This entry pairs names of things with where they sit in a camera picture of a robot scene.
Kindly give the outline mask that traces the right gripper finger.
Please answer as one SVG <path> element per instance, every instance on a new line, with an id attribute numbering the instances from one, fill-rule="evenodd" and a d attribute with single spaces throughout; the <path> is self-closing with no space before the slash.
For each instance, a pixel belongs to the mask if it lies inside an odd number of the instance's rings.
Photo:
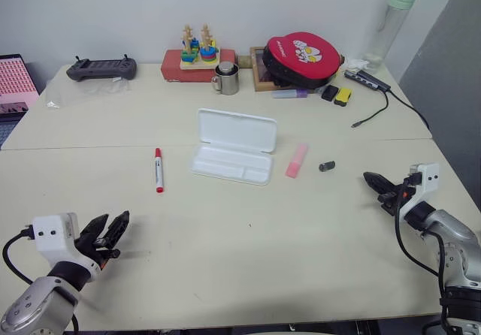
<path id="1" fill-rule="evenodd" d="M 389 180 L 368 180 L 367 184 L 378 194 L 379 201 L 387 201 L 392 197 L 392 183 Z"/>
<path id="2" fill-rule="evenodd" d="M 366 171 L 363 173 L 363 177 L 368 186 L 375 192 L 392 192 L 394 189 L 394 184 L 380 174 Z"/>

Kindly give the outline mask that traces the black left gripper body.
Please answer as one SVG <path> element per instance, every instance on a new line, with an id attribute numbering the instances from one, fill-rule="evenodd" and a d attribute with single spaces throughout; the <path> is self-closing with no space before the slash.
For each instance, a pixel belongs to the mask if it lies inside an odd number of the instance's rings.
<path id="1" fill-rule="evenodd" d="M 87 258 L 93 260 L 103 270 L 110 259 L 118 258 L 121 254 L 119 249 L 96 248 L 89 240 L 77 239 L 74 241 L 75 248 Z"/>

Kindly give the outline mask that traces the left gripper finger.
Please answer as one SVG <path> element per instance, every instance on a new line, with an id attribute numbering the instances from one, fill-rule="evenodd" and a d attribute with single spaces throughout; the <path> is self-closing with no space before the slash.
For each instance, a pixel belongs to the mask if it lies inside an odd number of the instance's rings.
<path id="1" fill-rule="evenodd" d="M 104 230 L 107 219 L 108 214 L 97 216 L 92 219 L 80 232 L 79 243 L 92 246 Z"/>
<path id="2" fill-rule="evenodd" d="M 104 247 L 113 248 L 118 243 L 129 224 L 130 213 L 128 210 L 118 215 L 108 226 L 104 234 Z"/>

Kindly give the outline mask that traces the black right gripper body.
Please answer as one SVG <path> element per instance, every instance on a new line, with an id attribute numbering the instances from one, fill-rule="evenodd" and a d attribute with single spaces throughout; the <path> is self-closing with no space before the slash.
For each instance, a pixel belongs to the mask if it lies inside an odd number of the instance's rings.
<path id="1" fill-rule="evenodd" d="M 387 201 L 379 201 L 378 197 L 377 200 L 381 203 L 381 207 L 391 216 L 394 216 L 396 213 L 396 206 L 398 200 L 401 200 L 401 206 L 403 206 L 409 199 L 414 196 L 416 190 L 412 186 L 402 186 L 401 184 L 395 185 L 392 191 L 392 197 Z"/>

